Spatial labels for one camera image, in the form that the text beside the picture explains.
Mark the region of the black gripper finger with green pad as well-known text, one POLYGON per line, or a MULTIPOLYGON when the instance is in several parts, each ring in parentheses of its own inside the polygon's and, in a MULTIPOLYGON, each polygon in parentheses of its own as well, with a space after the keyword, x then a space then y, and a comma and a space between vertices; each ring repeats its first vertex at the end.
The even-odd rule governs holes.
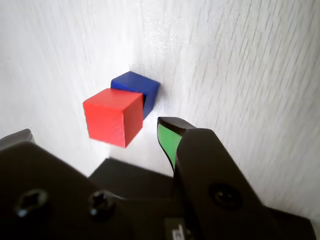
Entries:
POLYGON ((191 123, 179 117, 157 118, 157 139, 175 173, 176 153, 182 137, 188 129, 196 129, 191 123))

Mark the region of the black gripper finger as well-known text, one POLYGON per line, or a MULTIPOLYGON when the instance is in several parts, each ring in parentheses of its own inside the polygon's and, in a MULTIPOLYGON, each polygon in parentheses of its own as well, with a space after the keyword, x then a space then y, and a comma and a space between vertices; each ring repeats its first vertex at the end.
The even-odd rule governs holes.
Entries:
POLYGON ((256 193, 216 134, 188 129, 177 149, 177 170, 200 218, 263 218, 256 193))

